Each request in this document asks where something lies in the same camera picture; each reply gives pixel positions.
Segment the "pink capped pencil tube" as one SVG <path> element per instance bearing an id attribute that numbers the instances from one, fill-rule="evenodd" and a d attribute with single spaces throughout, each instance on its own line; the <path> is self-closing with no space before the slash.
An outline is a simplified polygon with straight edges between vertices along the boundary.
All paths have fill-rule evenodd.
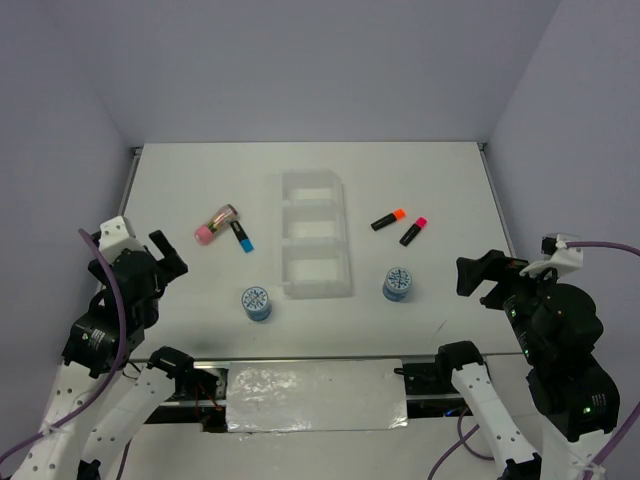
<path id="1" fill-rule="evenodd" d="M 199 245 L 206 246 L 210 244 L 220 231 L 228 227 L 238 218 L 237 210 L 231 205 L 223 205 L 211 219 L 196 229 L 194 238 Z"/>

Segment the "blue cap black highlighter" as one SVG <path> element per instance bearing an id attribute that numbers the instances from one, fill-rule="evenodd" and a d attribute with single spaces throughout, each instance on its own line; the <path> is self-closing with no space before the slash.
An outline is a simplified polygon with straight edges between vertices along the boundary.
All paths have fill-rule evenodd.
<path id="1" fill-rule="evenodd" d="M 242 225 L 238 221 L 233 221 L 231 223 L 231 228 L 243 251 L 245 253 L 252 252 L 254 250 L 253 244 L 251 243 L 251 240 L 249 239 Z"/>

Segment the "pink cap black highlighter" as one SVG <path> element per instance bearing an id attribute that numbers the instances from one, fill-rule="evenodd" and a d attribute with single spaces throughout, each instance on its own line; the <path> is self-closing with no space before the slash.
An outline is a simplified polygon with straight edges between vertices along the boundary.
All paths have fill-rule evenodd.
<path id="1" fill-rule="evenodd" d="M 424 217 L 419 217 L 404 233 L 399 243 L 404 247 L 408 246 L 427 225 L 428 220 Z"/>

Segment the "blue round jar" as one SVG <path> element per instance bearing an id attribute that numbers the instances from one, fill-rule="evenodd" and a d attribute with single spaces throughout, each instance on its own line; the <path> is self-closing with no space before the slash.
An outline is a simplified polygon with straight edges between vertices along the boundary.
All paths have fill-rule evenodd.
<path id="1" fill-rule="evenodd" d="M 390 301 L 401 302 L 411 292 L 412 284 L 412 275 L 406 268 L 394 267 L 385 276 L 382 293 Z"/>
<path id="2" fill-rule="evenodd" d="M 241 296 L 241 304 L 247 317 L 254 322 L 266 321 L 272 312 L 268 292 L 259 286 L 246 289 Z"/>

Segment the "orange cap black highlighter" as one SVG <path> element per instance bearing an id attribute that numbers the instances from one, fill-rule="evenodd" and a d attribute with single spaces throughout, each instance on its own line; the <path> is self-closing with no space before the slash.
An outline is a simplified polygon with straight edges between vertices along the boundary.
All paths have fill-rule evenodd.
<path id="1" fill-rule="evenodd" d="M 378 231 L 384 227 L 387 227 L 399 220 L 402 220 L 406 217 L 406 213 L 403 209 L 397 209 L 384 217 L 374 221 L 371 223 L 371 228 L 373 231 Z"/>

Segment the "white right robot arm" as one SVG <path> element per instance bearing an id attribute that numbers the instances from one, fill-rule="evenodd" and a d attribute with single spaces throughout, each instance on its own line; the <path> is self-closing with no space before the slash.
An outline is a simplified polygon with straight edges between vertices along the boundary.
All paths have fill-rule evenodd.
<path id="1" fill-rule="evenodd" d="M 456 261 L 456 292 L 470 296 L 484 281 L 481 298 L 505 313 L 530 371 L 526 382 L 542 417 L 543 448 L 526 440 L 497 394 L 486 364 L 470 341 L 443 345 L 435 380 L 457 391 L 490 446 L 500 479 L 598 479 L 603 462 L 639 417 L 618 421 L 620 395 L 592 352 L 603 333 L 593 299 L 560 277 L 583 265 L 585 241 L 556 240 L 537 262 L 490 250 Z"/>

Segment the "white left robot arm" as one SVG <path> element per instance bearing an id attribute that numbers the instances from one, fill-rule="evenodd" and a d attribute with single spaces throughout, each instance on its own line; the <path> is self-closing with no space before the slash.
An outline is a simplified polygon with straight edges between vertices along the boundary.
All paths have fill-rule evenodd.
<path id="1" fill-rule="evenodd" d="M 145 330 L 157 322 L 166 287 L 188 267 L 159 230 L 149 238 L 161 258 L 125 231 L 80 235 L 95 255 L 89 271 L 104 288 L 71 328 L 39 431 L 1 456 L 27 452 L 15 479 L 103 479 L 115 463 L 125 463 L 133 436 L 161 403 L 195 389 L 193 358 L 164 346 L 117 403 L 102 410 Z"/>

